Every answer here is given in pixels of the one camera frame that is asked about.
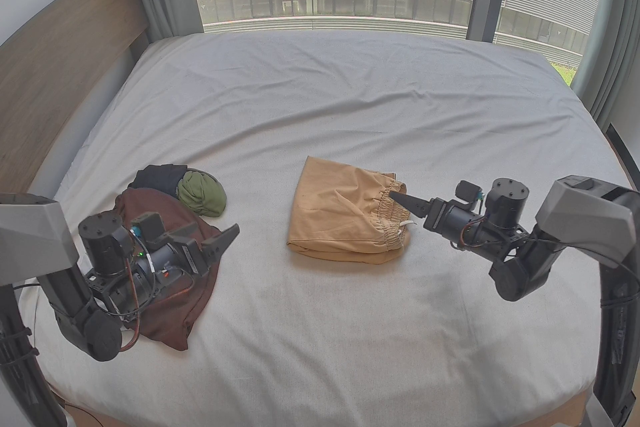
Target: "folded tan shorts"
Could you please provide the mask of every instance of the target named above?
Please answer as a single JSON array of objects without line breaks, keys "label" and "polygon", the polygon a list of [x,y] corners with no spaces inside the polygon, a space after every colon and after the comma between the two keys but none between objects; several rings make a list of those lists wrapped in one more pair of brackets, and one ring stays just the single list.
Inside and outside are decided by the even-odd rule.
[{"label": "folded tan shorts", "polygon": [[380,264],[409,243],[409,212],[389,197],[406,193],[394,173],[377,173],[308,157],[291,209],[287,246],[342,262]]}]

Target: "bed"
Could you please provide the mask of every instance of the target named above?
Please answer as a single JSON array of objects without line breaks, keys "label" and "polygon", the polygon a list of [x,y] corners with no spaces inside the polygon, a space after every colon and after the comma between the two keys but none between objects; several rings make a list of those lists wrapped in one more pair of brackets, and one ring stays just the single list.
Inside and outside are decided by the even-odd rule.
[{"label": "bed", "polygon": [[209,221],[239,223],[241,236],[183,353],[141,339],[96,362],[63,338],[44,295],[25,290],[20,309],[53,388],[140,427],[511,426],[563,407],[579,421],[598,357],[594,261],[567,249],[544,287],[508,303],[484,259],[419,227],[379,266],[295,254],[289,211],[308,155],[396,172],[426,198],[452,197],[461,179],[488,189],[513,177],[531,191],[526,227],[556,178],[628,184],[588,112],[532,52],[365,31],[158,41],[55,196],[80,266],[77,224],[113,207],[148,164],[215,175],[228,206]]}]

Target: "green grass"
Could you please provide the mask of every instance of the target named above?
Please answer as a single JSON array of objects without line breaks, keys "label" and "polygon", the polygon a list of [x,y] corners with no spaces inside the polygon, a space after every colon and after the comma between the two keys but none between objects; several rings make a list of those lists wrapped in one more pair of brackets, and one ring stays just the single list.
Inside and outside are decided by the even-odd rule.
[{"label": "green grass", "polygon": [[570,86],[577,69],[572,68],[571,66],[565,66],[564,64],[551,63],[551,65],[555,67],[556,71],[560,73],[560,76],[563,78],[566,84]]}]

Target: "maroon cloth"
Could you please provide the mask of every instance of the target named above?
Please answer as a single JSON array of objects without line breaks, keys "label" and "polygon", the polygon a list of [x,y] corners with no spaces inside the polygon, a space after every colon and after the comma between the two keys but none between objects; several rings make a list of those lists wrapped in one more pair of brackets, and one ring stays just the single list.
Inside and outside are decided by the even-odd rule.
[{"label": "maroon cloth", "polygon": [[[162,217],[164,229],[173,231],[196,221],[198,229],[189,236],[202,241],[218,235],[218,228],[208,225],[189,210],[178,199],[155,189],[127,189],[116,198],[115,211],[122,217],[124,225],[130,229],[131,221],[146,212],[158,212]],[[219,264],[211,266],[204,277],[194,276],[191,290],[172,295],[187,289],[191,285],[188,276],[182,276],[166,287],[140,315],[140,334],[156,340],[179,351],[188,349],[187,337],[194,322],[209,301],[216,284]]]}]

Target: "wooden headboard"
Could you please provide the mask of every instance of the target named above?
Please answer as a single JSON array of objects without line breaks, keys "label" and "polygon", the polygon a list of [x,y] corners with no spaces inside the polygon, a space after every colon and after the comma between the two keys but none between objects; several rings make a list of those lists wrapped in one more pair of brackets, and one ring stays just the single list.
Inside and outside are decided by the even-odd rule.
[{"label": "wooden headboard", "polygon": [[0,192],[26,192],[56,136],[148,26],[140,0],[55,0],[0,46]]}]

